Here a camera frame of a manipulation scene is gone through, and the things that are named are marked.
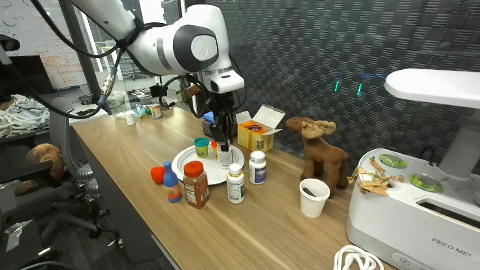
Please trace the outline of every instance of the white appliance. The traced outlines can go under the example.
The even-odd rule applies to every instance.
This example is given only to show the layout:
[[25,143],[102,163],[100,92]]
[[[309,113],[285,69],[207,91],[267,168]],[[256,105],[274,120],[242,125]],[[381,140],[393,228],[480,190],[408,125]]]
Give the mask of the white appliance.
[[[390,74],[385,88],[400,98],[480,108],[480,73],[406,69]],[[381,154],[406,167],[382,163]],[[480,270],[480,176],[471,174],[480,158],[480,110],[462,125],[439,166],[386,149],[366,153],[359,166],[374,172],[372,156],[386,175],[401,174],[405,182],[390,181],[389,196],[364,195],[355,186],[348,239],[400,270]],[[420,189],[411,175],[443,190]]]

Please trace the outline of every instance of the whiteboard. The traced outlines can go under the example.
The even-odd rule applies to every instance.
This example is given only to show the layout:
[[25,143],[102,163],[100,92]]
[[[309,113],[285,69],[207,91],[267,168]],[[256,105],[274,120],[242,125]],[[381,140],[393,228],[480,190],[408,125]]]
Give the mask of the whiteboard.
[[[41,0],[60,31],[71,40],[57,0]],[[0,33],[20,41],[9,56],[39,55],[53,88],[86,84],[77,53],[65,45],[38,13],[30,0],[0,0]]]

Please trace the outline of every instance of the green lid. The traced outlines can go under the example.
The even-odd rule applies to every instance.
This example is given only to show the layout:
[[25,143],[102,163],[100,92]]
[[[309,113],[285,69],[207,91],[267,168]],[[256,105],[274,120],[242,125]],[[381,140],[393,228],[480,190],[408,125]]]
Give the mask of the green lid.
[[429,192],[441,193],[444,191],[444,187],[438,181],[426,175],[412,174],[410,182],[419,189]]
[[210,141],[207,138],[196,138],[193,141],[193,144],[197,147],[205,147],[210,143]]
[[403,169],[407,167],[407,163],[403,159],[394,155],[381,154],[380,161],[392,168]]

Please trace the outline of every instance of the open box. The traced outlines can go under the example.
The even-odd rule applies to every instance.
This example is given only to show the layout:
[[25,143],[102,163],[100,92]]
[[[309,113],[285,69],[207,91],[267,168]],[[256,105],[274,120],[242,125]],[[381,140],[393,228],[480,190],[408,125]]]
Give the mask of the open box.
[[285,112],[262,104],[253,119],[248,111],[237,113],[238,144],[250,151],[266,152],[273,148],[275,129]]

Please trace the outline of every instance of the chair armrest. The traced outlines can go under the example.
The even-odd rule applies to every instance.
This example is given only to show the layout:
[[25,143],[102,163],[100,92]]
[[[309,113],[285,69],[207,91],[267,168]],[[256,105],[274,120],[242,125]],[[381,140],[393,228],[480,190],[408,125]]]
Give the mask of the chair armrest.
[[52,166],[53,162],[49,160],[38,164],[28,165],[26,167],[9,173],[1,174],[0,184],[12,182],[15,180],[20,180],[21,182],[24,182],[31,180],[32,178],[44,179],[45,174],[50,174]]

